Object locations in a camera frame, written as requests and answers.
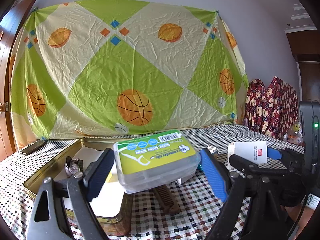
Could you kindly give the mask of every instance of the wooden door frame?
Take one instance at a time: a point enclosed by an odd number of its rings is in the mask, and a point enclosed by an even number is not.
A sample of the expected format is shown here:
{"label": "wooden door frame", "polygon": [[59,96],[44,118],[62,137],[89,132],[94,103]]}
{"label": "wooden door frame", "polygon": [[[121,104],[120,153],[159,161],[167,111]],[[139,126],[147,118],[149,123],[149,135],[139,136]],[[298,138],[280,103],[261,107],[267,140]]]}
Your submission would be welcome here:
{"label": "wooden door frame", "polygon": [[11,52],[17,35],[26,21],[30,10],[36,0],[22,0],[12,8],[2,19],[0,33],[3,36],[0,40],[0,103],[3,104],[5,118],[0,118],[0,136],[4,144],[7,156],[16,152],[16,143],[13,136],[10,106],[10,87],[13,62]]}

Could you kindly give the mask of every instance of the plastic box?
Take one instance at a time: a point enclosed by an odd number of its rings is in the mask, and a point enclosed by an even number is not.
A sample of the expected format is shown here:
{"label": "plastic box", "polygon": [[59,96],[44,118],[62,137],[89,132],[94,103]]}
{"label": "plastic box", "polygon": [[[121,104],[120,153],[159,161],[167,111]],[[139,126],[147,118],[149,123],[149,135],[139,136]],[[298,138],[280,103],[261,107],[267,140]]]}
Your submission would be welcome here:
{"label": "plastic box", "polygon": [[178,130],[117,142],[114,153],[119,183],[128,194],[190,176],[201,160]]}

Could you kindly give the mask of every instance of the white wall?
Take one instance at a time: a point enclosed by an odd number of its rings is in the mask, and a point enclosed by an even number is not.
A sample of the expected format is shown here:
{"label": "white wall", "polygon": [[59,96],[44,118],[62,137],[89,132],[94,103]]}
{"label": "white wall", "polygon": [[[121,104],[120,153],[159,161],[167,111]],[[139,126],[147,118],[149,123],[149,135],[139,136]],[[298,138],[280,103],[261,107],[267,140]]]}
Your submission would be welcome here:
{"label": "white wall", "polygon": [[[75,0],[37,0],[39,8]],[[234,34],[249,80],[268,86],[273,76],[292,85],[299,94],[297,66],[284,31],[255,0],[143,0],[219,10]]]}

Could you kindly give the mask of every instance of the blue circle on label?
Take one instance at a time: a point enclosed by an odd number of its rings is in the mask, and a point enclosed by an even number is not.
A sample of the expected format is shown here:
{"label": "blue circle on label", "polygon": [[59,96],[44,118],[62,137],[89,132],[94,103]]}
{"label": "blue circle on label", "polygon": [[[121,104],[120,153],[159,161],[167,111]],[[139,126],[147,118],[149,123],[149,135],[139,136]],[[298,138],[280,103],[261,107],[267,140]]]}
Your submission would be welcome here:
{"label": "blue circle on label", "polygon": [[150,140],[148,141],[148,143],[149,143],[150,145],[156,145],[156,144],[158,143],[158,141],[157,141],[156,139],[150,139]]}
{"label": "blue circle on label", "polygon": [[144,147],[146,147],[148,144],[146,143],[146,142],[144,142],[144,141],[141,141],[141,142],[139,142],[138,143],[138,146],[140,147],[140,148],[144,148]]}
{"label": "blue circle on label", "polygon": [[128,150],[134,151],[137,148],[137,145],[135,143],[128,144]]}

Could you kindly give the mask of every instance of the barcode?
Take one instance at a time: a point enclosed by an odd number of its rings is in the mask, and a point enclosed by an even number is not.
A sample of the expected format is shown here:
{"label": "barcode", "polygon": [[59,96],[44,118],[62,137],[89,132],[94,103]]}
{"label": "barcode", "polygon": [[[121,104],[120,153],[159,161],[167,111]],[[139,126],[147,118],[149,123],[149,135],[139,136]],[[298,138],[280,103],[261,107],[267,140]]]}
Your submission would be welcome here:
{"label": "barcode", "polygon": [[167,142],[167,141],[170,141],[170,140],[174,140],[174,139],[180,138],[180,136],[179,136],[179,134],[177,132],[175,132],[175,133],[170,133],[170,134],[167,134],[167,135],[159,136],[158,138],[159,138],[159,140],[161,142]]}

